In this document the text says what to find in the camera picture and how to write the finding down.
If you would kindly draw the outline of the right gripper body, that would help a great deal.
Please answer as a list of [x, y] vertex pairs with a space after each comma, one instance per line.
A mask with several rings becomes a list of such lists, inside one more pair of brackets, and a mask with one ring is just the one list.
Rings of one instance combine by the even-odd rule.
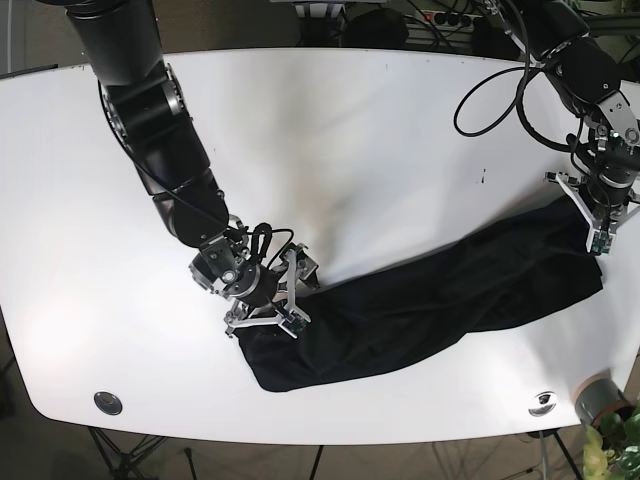
[[190, 264], [193, 280], [205, 291], [231, 303], [224, 315], [226, 335], [241, 329], [275, 326], [292, 338], [311, 323], [297, 303], [297, 287], [319, 287], [318, 264], [307, 246], [292, 241], [277, 254], [275, 265], [263, 263], [261, 244], [221, 235], [201, 248]]

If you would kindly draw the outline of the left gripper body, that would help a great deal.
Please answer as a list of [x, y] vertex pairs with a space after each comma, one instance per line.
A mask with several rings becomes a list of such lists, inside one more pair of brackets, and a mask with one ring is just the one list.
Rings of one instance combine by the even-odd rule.
[[569, 142], [572, 161], [580, 160], [579, 176], [548, 172], [545, 179], [560, 186], [587, 225], [586, 251], [596, 256], [612, 252], [617, 230], [637, 215], [639, 193], [639, 148], [622, 140], [597, 140], [593, 145]]

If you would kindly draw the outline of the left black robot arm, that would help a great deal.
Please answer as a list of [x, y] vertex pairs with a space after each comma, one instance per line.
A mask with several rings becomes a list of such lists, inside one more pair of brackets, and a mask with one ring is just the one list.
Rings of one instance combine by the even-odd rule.
[[[629, 206], [639, 203], [633, 190], [639, 176], [639, 121], [621, 90], [617, 64], [564, 1], [488, 1], [485, 8], [524, 55], [523, 75], [507, 110], [517, 113], [538, 143], [569, 154], [578, 177], [552, 172], [546, 177], [583, 216], [587, 252], [610, 254], [618, 229], [632, 214]], [[542, 136], [526, 117], [525, 91], [539, 74], [579, 121], [577, 133], [563, 144]]]

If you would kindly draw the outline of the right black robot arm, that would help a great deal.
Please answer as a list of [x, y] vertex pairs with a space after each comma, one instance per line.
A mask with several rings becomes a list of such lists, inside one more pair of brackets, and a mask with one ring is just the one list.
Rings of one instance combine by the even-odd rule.
[[98, 80], [110, 129], [133, 162], [168, 231], [197, 254], [189, 269], [206, 291], [232, 302], [227, 333], [277, 326], [297, 337], [311, 322], [296, 285], [314, 285], [317, 265], [287, 243], [280, 264], [263, 263], [274, 229], [229, 213], [179, 81], [163, 59], [149, 1], [66, 1]]

